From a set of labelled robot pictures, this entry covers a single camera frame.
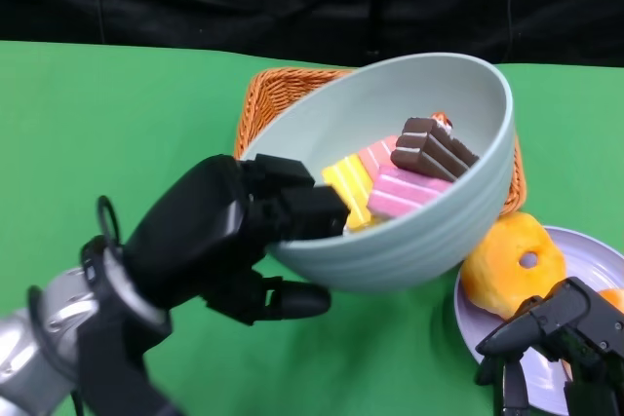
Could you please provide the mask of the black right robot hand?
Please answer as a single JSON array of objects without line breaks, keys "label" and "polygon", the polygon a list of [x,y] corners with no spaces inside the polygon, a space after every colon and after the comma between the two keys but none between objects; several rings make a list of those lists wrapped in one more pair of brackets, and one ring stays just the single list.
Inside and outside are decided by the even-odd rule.
[{"label": "black right robot hand", "polygon": [[569,364],[568,414],[623,413],[623,314],[580,279],[569,277],[545,297],[525,300],[477,345],[483,360],[475,383],[493,387],[495,415],[528,415],[521,359],[530,348]]}]

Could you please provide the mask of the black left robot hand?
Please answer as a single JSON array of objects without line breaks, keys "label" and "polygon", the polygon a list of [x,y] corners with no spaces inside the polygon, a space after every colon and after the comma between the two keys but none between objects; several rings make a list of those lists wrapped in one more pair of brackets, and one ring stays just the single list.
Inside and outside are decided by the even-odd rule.
[{"label": "black left robot hand", "polygon": [[341,235],[348,214],[300,161],[216,155],[155,203],[126,241],[123,262],[140,293],[163,309],[200,296],[247,325],[315,317],[331,306],[324,287],[265,278],[254,265],[276,243]]}]

